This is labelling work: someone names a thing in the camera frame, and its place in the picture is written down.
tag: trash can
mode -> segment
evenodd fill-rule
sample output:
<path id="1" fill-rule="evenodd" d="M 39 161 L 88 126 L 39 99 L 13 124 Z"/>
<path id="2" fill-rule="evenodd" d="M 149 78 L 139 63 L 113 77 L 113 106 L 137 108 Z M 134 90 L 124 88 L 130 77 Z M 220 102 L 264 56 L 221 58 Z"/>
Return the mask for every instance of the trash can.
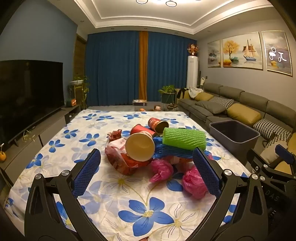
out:
<path id="1" fill-rule="evenodd" d="M 210 135 L 245 166 L 247 152 L 255 147 L 260 133 L 239 121 L 226 120 L 211 123 Z"/>

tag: paper cup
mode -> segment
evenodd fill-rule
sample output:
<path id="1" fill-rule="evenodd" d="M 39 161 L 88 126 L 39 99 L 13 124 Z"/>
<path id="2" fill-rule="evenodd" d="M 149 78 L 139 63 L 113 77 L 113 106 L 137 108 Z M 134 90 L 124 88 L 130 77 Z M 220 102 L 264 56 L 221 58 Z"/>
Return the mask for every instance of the paper cup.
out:
<path id="1" fill-rule="evenodd" d="M 152 137 L 155 137 L 157 135 L 155 131 L 148 129 L 141 124 L 137 124 L 131 129 L 131 135 L 142 131 L 148 132 Z"/>
<path id="2" fill-rule="evenodd" d="M 154 117 L 151 117 L 148 121 L 148 126 L 154 130 L 157 134 L 162 134 L 164 128 L 169 127 L 167 121 L 163 121 Z"/>
<path id="3" fill-rule="evenodd" d="M 154 152 L 155 144 L 147 131 L 134 133 L 126 141 L 126 153 L 136 161 L 147 161 Z"/>

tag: black and white patterned pillow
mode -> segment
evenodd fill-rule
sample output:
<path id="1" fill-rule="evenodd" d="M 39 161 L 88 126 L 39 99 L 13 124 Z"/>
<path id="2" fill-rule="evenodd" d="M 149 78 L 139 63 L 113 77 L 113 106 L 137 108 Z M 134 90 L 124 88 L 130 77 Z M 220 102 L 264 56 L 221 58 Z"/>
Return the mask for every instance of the black and white patterned pillow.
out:
<path id="1" fill-rule="evenodd" d="M 268 143 L 266 144 L 265 149 L 266 149 L 267 147 L 271 146 L 272 144 L 278 142 L 278 141 L 285 141 L 285 142 L 288 142 L 288 139 L 287 139 L 287 133 L 286 133 L 286 132 L 283 132 L 283 133 L 279 134 L 278 136 L 276 136 L 275 138 L 273 138 L 270 142 L 268 142 Z"/>
<path id="2" fill-rule="evenodd" d="M 275 123 L 272 123 L 271 121 L 269 121 L 267 119 L 259 120 L 253 126 L 253 128 L 256 131 L 258 131 L 265 140 L 269 140 L 273 133 L 275 133 L 277 136 L 284 134 L 286 136 L 287 141 L 289 141 L 290 137 L 292 136 L 292 133 L 290 131 L 285 130 L 281 126 L 279 126 Z"/>
<path id="3" fill-rule="evenodd" d="M 233 99 L 225 99 L 225 98 L 221 98 L 221 97 L 217 97 L 217 96 L 214 96 L 209 101 L 223 105 L 226 107 L 226 109 L 228 109 L 229 107 L 231 107 L 234 104 Z"/>

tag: crumpled pink plastic bag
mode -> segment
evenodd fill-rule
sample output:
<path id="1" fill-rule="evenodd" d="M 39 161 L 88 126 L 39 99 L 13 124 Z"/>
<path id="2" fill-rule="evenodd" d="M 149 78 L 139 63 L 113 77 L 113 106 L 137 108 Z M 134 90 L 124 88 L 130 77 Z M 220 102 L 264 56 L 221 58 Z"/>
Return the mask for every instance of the crumpled pink plastic bag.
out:
<path id="1" fill-rule="evenodd" d="M 196 199 L 203 198 L 208 191 L 195 165 L 185 173 L 182 184 L 185 190 L 191 193 Z"/>
<path id="2" fill-rule="evenodd" d="M 149 180 L 152 183 L 167 180 L 174 172 L 173 166 L 165 160 L 156 159 L 150 165 L 155 173 Z"/>

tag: floral tablecloth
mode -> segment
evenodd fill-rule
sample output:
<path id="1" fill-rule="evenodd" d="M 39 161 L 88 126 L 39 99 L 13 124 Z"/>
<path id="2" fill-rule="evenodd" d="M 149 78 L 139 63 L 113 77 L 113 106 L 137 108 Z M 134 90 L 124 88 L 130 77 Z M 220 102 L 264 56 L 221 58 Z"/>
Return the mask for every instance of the floral tablecloth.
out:
<path id="1" fill-rule="evenodd" d="M 100 232 L 109 241 L 138 241 L 147 236 L 150 240 L 184 241 L 207 214 L 215 196 L 206 193 L 201 200 L 192 198 L 181 185 L 184 170 L 178 164 L 174 165 L 169 180 L 150 183 L 153 173 L 149 167 L 139 169 L 132 176 L 123 176 L 110 165 L 104 153 L 108 132 L 122 129 L 122 134 L 129 136 L 134 125 L 147 126 L 151 117 L 167 120 L 173 128 L 204 131 L 183 112 L 84 110 L 40 150 L 12 187 L 5 209 L 13 223 L 24 233 L 26 202 L 37 173 L 57 176 L 65 169 L 71 170 L 97 148 L 101 152 L 101 164 L 78 201 Z M 220 143 L 208 133 L 206 137 L 206 154 L 210 159 L 236 175 L 250 175 Z M 238 194 L 234 196 L 222 224 L 230 220 L 238 197 Z M 58 195 L 55 200 L 66 227 L 74 230 Z"/>

